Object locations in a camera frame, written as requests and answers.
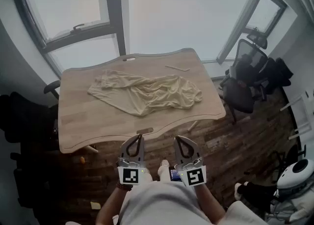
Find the beige cloth garment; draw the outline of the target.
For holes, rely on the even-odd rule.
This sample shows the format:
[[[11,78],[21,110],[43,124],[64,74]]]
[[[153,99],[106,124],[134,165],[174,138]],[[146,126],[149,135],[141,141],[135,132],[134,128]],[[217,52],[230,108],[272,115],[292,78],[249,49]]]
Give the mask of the beige cloth garment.
[[[202,91],[179,75],[145,78],[115,70],[104,70],[87,93],[134,116],[169,108],[190,109],[203,99]]]

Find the black-framed hinged window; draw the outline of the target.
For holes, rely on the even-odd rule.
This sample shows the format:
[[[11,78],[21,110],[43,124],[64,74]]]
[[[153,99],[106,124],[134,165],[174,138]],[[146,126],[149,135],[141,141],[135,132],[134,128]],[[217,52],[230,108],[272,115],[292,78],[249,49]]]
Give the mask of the black-framed hinged window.
[[[85,40],[114,34],[126,53],[121,0],[14,0],[37,49],[47,54]],[[73,31],[78,24],[81,30]]]

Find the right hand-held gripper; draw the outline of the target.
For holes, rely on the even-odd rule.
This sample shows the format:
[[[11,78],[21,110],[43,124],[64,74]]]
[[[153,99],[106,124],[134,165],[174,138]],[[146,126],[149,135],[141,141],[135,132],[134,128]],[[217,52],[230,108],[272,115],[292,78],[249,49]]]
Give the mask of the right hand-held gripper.
[[[177,171],[185,186],[197,186],[207,182],[206,166],[203,165],[199,146],[191,139],[183,136],[175,136],[174,149]]]

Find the person's left forearm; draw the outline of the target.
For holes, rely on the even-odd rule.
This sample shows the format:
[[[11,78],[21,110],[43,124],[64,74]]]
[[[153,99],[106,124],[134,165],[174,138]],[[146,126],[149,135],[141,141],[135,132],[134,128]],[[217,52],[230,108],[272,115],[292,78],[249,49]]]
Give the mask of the person's left forearm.
[[[114,225],[113,217],[119,215],[126,194],[131,189],[130,185],[117,183],[116,188],[98,212],[95,225]]]

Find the white dome-shaped device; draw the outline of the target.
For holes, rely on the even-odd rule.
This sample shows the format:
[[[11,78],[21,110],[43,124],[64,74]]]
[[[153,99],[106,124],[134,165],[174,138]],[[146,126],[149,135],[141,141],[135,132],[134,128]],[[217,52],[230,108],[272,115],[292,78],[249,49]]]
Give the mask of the white dome-shaped device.
[[[277,181],[279,196],[299,196],[314,186],[314,161],[302,159],[289,165]]]

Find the person's right forearm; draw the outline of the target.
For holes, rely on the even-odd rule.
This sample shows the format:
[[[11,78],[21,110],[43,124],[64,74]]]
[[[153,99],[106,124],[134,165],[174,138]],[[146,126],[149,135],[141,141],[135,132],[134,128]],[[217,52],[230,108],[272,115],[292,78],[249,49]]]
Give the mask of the person's right forearm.
[[[217,225],[226,212],[205,184],[194,187],[200,208],[212,224]]]

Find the person's beige trousers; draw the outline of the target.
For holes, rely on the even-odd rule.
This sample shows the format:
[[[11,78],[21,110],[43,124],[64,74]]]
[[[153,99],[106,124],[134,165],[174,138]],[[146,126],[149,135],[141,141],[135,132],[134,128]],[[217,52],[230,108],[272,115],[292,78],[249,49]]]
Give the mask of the person's beige trousers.
[[[170,178],[170,173],[169,173],[169,167],[166,166],[160,166],[158,169],[158,175],[159,175],[159,180],[160,182],[170,182],[171,178]],[[144,176],[143,176],[143,183],[144,184],[148,184],[153,182],[152,176],[149,172],[148,169],[144,170]]]

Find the black mesh headrest office chair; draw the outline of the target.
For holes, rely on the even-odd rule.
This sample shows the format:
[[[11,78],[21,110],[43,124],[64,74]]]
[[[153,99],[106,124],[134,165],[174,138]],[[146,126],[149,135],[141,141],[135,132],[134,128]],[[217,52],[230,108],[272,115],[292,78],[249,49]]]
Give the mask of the black mesh headrest office chair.
[[[219,88],[223,91],[220,98],[227,105],[236,124],[235,110],[252,113],[254,102],[266,100],[262,87],[263,79],[259,73],[267,63],[268,57],[263,52],[267,49],[267,38],[258,30],[252,30],[246,39],[240,39],[237,45],[234,63],[226,71],[226,76]]]

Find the small blue-screen monitor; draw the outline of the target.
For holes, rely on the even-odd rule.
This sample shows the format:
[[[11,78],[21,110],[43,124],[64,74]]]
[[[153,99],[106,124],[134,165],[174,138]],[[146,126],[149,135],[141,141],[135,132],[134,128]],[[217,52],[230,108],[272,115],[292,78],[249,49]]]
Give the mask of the small blue-screen monitor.
[[[178,172],[175,170],[174,167],[169,168],[169,176],[170,176],[171,181],[175,181],[175,182],[181,182],[182,181],[180,178],[180,175],[178,174]]]

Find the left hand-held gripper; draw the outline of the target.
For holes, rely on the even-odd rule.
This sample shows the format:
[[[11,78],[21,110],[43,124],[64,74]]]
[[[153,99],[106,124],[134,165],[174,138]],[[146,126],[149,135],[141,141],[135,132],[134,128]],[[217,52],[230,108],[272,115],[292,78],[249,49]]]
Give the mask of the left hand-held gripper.
[[[121,145],[117,167],[120,184],[139,185],[143,182],[146,172],[144,151],[145,140],[142,134],[129,138]]]

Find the grey-framed window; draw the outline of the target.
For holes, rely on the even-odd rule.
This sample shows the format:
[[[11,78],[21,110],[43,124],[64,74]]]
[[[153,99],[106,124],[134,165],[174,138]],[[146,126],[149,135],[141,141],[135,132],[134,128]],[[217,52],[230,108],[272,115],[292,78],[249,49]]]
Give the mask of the grey-framed window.
[[[243,34],[254,29],[268,37],[281,19],[287,4],[283,0],[246,0],[236,23],[218,54],[216,61],[222,64],[233,60],[230,53]]]

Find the person's grey shirt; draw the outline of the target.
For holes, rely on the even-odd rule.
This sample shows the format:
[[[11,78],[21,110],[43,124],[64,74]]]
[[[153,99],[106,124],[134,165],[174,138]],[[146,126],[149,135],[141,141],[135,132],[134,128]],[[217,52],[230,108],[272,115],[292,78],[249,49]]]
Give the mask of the person's grey shirt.
[[[217,225],[267,225],[242,202],[234,202]],[[200,208],[194,187],[154,181],[130,191],[119,225],[215,225]]]

